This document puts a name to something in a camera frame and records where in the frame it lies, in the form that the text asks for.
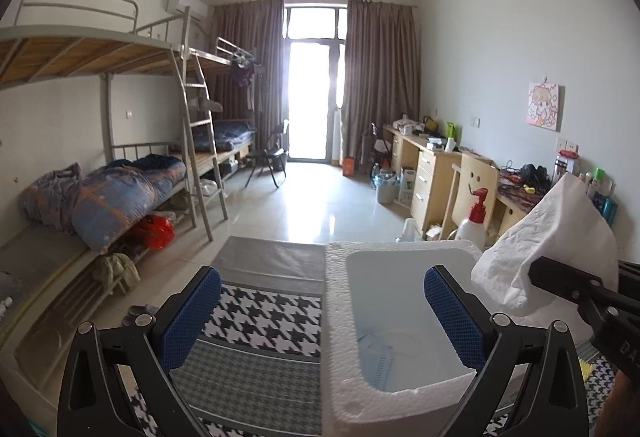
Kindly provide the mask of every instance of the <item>bed ladder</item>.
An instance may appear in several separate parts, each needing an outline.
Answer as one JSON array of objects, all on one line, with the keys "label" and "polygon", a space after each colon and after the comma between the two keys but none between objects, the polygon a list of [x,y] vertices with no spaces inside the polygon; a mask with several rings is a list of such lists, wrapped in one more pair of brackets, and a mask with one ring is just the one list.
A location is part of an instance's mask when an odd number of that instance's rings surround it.
[{"label": "bed ladder", "polygon": [[[207,203],[212,200],[216,195],[220,197],[220,206],[222,207],[222,213],[225,217],[225,220],[229,218],[228,212],[226,210],[226,200],[224,193],[224,186],[222,182],[222,177],[220,176],[220,165],[218,164],[218,153],[216,151],[216,143],[213,135],[213,119],[211,117],[211,111],[221,112],[222,106],[220,104],[212,101],[209,96],[209,88],[207,87],[207,82],[205,81],[204,74],[202,73],[202,67],[200,65],[200,60],[196,54],[191,54],[188,52],[186,48],[186,42],[183,41],[183,53],[182,53],[182,71],[178,69],[178,63],[175,59],[174,52],[169,50],[169,62],[171,63],[172,70],[174,72],[174,76],[178,81],[178,86],[181,90],[180,97],[180,115],[182,117],[182,158],[186,163],[187,159],[190,161],[191,166],[191,179],[189,175],[187,175],[186,183],[187,183],[187,191],[189,194],[190,201],[190,216],[191,223],[193,227],[196,227],[196,215],[195,215],[195,204],[193,200],[193,188],[196,191],[196,197],[198,199],[198,206],[200,207],[200,213],[202,214],[202,220],[204,221],[204,227],[207,231],[207,237],[209,237],[209,241],[213,241],[213,234],[211,232],[211,226],[209,224],[209,218],[207,217]],[[196,80],[197,83],[189,83],[187,82],[187,61],[189,56],[193,56],[196,64]],[[190,100],[187,95],[187,88],[193,88],[196,93],[196,100]],[[200,112],[205,112],[205,119],[195,121],[191,119],[190,109],[196,109]],[[215,175],[215,181],[218,185],[218,190],[215,192],[213,196],[207,197],[205,199],[202,194],[202,188],[200,186],[200,175],[198,174],[198,163],[196,161],[196,150],[193,142],[193,128],[199,127],[200,125],[208,125],[207,127],[207,135],[209,137],[209,147],[212,155],[213,162],[213,172]]]}]

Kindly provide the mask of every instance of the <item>orange bag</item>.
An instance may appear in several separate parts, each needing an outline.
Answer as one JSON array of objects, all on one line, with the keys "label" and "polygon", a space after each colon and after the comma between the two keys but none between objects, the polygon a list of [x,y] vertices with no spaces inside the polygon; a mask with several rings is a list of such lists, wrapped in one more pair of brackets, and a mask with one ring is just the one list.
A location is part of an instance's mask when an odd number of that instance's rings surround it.
[{"label": "orange bag", "polygon": [[175,231],[166,217],[147,215],[129,230],[129,235],[152,249],[164,249],[174,240]]},{"label": "orange bag", "polygon": [[356,170],[356,162],[353,157],[345,157],[342,161],[342,175],[344,177],[353,177]]}]

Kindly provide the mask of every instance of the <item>electrical outlet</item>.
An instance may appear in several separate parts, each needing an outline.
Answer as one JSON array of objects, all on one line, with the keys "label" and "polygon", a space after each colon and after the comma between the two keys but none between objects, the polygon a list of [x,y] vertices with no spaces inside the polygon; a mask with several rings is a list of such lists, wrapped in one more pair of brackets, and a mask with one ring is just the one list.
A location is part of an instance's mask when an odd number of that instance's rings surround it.
[{"label": "electrical outlet", "polygon": [[558,138],[556,140],[556,154],[559,154],[561,150],[566,150],[566,140]]}]

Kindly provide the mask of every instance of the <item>white paper towel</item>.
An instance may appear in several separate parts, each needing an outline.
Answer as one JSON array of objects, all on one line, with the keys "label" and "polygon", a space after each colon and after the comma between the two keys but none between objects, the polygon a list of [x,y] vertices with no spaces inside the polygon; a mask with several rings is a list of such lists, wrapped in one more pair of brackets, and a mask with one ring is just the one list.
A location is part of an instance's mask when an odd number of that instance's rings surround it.
[{"label": "white paper towel", "polygon": [[556,299],[531,285],[532,261],[552,258],[599,276],[607,289],[617,291],[616,254],[616,239],[587,198],[585,184],[566,173],[529,215],[482,254],[471,281],[507,314],[526,316]]}]

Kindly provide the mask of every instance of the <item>glass door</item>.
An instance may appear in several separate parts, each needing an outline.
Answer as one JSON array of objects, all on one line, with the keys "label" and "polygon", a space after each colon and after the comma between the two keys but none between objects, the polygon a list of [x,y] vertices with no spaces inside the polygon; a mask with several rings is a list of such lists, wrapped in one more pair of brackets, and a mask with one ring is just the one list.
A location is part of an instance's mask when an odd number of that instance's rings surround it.
[{"label": "glass door", "polygon": [[346,9],[287,8],[289,159],[332,160],[335,112],[342,106]]}]

